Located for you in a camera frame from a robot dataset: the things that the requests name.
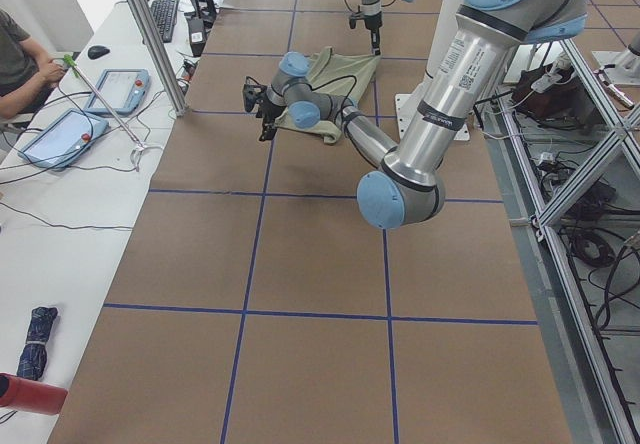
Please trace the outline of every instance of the keyboard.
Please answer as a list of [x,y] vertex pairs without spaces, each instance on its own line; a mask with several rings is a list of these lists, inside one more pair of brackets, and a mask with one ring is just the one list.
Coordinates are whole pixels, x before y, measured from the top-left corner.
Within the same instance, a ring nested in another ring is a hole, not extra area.
[[171,42],[173,28],[178,15],[178,0],[157,0],[151,3],[151,15],[162,37],[162,42]]

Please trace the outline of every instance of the gray t-shirt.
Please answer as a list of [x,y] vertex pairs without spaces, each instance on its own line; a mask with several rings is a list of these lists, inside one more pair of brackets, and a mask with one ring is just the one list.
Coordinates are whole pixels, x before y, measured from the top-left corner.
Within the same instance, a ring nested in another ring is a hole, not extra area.
[[9,14],[0,9],[0,95],[22,86],[38,71],[38,65],[20,45],[29,37]]

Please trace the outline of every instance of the metal frame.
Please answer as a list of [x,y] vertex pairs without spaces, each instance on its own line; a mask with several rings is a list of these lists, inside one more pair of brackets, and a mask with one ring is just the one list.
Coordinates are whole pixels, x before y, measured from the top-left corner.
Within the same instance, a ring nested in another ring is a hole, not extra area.
[[[536,212],[533,221],[538,228],[538,238],[540,241],[547,243],[558,274],[561,277],[569,307],[588,356],[589,365],[606,404],[613,429],[620,443],[635,444],[636,441],[631,424],[627,420],[620,397],[609,375],[605,355],[591,329],[589,315],[584,307],[578,283],[575,282],[571,272],[565,247],[551,226],[560,220],[566,211],[580,199],[584,192],[601,177],[607,167],[621,154],[625,156],[629,165],[640,179],[640,145],[630,134],[630,130],[635,129],[640,124],[640,106],[626,118],[620,116],[573,41],[567,40],[561,44],[563,50],[571,58],[573,66],[587,92],[602,114],[609,128],[609,133],[593,149],[587,160],[572,173],[561,191],[549,202],[544,202],[538,187],[537,177],[531,169],[529,157],[515,121],[509,113],[503,113],[503,118],[509,134],[513,136],[511,142],[516,158],[535,206]],[[622,334],[627,334],[635,332],[637,329],[622,329],[619,331]]]
[[169,56],[167,56],[167,52],[164,49],[164,44],[160,39],[160,34],[156,29],[153,17],[151,17],[149,5],[146,0],[127,0],[127,2],[129,3],[133,18],[138,24],[140,33],[144,38],[147,49],[149,49],[149,54],[151,54],[151,59],[167,92],[167,96],[169,96],[171,105],[176,115],[182,116],[187,109],[184,94],[178,85],[173,68],[171,67],[171,62],[169,61]]

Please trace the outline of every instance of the computer mouse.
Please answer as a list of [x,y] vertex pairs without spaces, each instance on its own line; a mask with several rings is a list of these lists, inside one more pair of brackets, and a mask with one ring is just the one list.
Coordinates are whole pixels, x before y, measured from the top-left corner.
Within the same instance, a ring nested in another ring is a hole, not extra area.
[[111,49],[105,46],[91,46],[87,51],[87,56],[89,56],[89,59],[98,59],[105,54],[109,54],[110,52]]

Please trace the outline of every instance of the white desk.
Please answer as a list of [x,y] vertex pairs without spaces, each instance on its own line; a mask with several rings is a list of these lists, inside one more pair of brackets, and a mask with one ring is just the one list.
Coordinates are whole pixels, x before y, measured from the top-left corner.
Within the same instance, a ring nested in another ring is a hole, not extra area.
[[[80,69],[93,82],[106,68],[145,68],[151,75],[151,86],[142,106],[162,89],[127,4],[115,5],[87,48],[93,44],[103,44],[111,49],[110,54],[95,61],[86,57],[86,51],[77,59]],[[176,51],[190,54],[187,25],[180,14],[173,42],[167,44],[166,49],[174,70],[178,71],[183,57]],[[87,90],[71,72],[60,87],[67,94]],[[55,91],[51,98],[58,96],[60,93]],[[74,99],[82,106],[86,98]],[[72,106],[65,99],[45,108],[30,127],[45,127],[69,107]],[[141,116],[151,128],[148,142],[162,145],[167,142],[174,121],[171,109],[166,94],[162,94]],[[134,123],[132,121],[132,129],[144,138],[146,129]],[[111,119],[110,125],[116,127],[115,120]],[[24,134],[16,147],[23,147],[34,136],[34,133]],[[133,142],[118,129],[97,141],[75,164],[130,169],[132,149]],[[161,154],[160,150],[145,152],[139,173],[68,169],[0,185],[0,192],[5,195],[2,202],[56,224],[133,226]],[[40,170],[35,166],[8,169],[21,164],[24,161],[15,149],[12,150],[0,166],[0,182]],[[55,306],[60,315],[47,345],[49,361],[42,380],[69,388],[130,232],[54,229],[2,206],[0,225],[0,372],[16,372],[31,309]],[[0,408],[0,415],[6,411],[8,409]],[[0,426],[0,442],[43,444],[56,419],[57,416],[19,412]]]

